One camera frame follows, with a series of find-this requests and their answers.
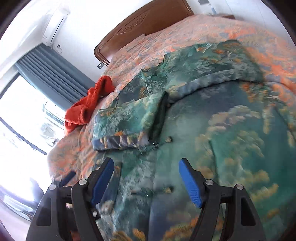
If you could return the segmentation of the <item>white air conditioner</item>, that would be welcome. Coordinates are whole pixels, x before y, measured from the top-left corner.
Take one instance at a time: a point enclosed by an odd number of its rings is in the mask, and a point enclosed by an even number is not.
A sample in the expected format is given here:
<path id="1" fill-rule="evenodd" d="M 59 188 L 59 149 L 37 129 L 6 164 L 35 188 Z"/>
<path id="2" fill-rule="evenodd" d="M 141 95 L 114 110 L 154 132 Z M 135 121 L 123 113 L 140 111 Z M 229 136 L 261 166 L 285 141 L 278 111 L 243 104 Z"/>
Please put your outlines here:
<path id="1" fill-rule="evenodd" d="M 52 15 L 50 15 L 42 35 L 42 43 L 45 46 L 49 47 L 53 45 L 54 40 L 58 36 L 69 15 L 70 12 L 65 9 L 53 12 Z"/>

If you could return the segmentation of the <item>small wall socket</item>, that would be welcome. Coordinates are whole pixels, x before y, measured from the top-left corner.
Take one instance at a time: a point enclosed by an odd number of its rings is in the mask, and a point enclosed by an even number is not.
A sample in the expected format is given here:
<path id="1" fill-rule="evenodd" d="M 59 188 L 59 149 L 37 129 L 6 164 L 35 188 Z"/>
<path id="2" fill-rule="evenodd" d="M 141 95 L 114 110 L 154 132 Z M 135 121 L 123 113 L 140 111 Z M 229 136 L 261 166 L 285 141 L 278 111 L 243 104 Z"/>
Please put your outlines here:
<path id="1" fill-rule="evenodd" d="M 103 63 L 100 63 L 97 67 L 98 67 L 99 69 L 101 69 L 103 66 L 104 66 L 104 64 L 103 64 Z"/>

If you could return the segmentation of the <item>grey wall switch panel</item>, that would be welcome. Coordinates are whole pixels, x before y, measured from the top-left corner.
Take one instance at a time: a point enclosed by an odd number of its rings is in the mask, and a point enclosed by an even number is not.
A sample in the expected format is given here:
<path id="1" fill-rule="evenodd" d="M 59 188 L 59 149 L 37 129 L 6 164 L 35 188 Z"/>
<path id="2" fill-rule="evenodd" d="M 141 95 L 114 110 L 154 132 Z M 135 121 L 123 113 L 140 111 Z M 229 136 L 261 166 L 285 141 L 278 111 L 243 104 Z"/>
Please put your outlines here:
<path id="1" fill-rule="evenodd" d="M 209 4 L 208 0 L 198 0 L 200 5 Z"/>

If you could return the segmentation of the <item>red fleece garment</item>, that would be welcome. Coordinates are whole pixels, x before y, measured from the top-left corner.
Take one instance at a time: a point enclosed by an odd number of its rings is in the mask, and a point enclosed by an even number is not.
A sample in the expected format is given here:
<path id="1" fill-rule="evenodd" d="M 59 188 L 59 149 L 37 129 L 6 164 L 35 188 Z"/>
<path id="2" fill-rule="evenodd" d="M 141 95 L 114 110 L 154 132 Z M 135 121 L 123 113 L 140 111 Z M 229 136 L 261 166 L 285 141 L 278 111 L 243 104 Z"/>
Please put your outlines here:
<path id="1" fill-rule="evenodd" d="M 100 99 L 108 96 L 114 90 L 115 86 L 109 76 L 100 77 L 95 86 L 88 89 L 85 97 L 67 109 L 65 113 L 65 135 L 79 126 L 88 124 Z"/>

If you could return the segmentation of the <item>grey blue curtain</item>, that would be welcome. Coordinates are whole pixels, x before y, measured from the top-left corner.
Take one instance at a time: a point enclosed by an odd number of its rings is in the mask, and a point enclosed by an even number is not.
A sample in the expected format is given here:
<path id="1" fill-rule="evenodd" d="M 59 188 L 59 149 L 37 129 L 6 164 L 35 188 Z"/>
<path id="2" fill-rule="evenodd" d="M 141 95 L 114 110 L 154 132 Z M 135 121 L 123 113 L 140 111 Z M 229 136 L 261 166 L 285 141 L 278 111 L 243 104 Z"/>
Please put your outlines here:
<path id="1" fill-rule="evenodd" d="M 88 89 L 95 85 L 74 65 L 44 44 L 27 52 L 15 66 L 30 85 L 63 110 L 85 97 Z"/>

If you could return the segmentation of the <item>green landscape print jacket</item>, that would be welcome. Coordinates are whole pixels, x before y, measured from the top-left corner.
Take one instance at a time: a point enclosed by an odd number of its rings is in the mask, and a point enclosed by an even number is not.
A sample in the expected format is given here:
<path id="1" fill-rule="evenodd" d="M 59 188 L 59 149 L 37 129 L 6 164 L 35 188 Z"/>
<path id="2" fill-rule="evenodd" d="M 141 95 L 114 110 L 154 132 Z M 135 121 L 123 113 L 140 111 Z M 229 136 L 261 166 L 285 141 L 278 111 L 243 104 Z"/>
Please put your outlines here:
<path id="1" fill-rule="evenodd" d="M 199 208 L 179 161 L 217 184 L 242 184 L 267 240 L 295 223 L 295 74 L 264 77 L 234 40 L 168 53 L 99 110 L 93 148 L 119 169 L 100 203 L 105 240 L 188 240 Z"/>

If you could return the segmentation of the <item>orange floral bed quilt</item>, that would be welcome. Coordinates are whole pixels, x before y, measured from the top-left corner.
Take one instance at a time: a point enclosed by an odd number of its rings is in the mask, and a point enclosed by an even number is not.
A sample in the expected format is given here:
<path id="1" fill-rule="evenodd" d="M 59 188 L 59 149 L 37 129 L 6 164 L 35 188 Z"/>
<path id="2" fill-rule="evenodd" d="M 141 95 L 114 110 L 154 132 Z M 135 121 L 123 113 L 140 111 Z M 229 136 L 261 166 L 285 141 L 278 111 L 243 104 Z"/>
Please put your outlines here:
<path id="1" fill-rule="evenodd" d="M 113 57 L 105 74 L 115 86 L 97 109 L 107 108 L 140 70 L 158 65 L 166 53 L 203 43 L 238 40 L 260 65 L 276 96 L 295 106 L 295 48 L 273 32 L 255 24 L 214 16 L 190 16 L 164 30 L 138 37 Z M 96 158 L 91 147 L 93 124 L 65 136 L 48 154 L 50 177 L 61 179 L 71 169 L 78 177 L 90 173 Z"/>

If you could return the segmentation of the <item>wooden nightstand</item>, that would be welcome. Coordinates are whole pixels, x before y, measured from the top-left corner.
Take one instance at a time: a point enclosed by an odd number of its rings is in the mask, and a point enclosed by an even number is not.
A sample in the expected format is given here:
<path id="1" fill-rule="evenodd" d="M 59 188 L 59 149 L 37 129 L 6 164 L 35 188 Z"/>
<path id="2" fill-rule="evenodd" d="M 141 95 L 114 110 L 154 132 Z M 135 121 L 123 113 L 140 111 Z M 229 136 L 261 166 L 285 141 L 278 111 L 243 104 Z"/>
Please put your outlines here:
<path id="1" fill-rule="evenodd" d="M 221 17 L 235 20 L 234 15 L 221 15 Z"/>

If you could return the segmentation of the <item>wooden headboard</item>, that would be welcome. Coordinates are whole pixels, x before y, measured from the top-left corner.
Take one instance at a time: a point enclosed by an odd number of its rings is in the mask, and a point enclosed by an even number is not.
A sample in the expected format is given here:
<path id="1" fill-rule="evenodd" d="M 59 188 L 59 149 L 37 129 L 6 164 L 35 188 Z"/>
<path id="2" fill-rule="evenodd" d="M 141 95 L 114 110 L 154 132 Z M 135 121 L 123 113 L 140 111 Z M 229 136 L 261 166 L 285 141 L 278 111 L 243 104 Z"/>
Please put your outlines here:
<path id="1" fill-rule="evenodd" d="M 122 47 L 141 35 L 161 31 L 194 13 L 187 1 L 151 1 L 110 31 L 95 47 L 95 57 L 108 66 Z"/>

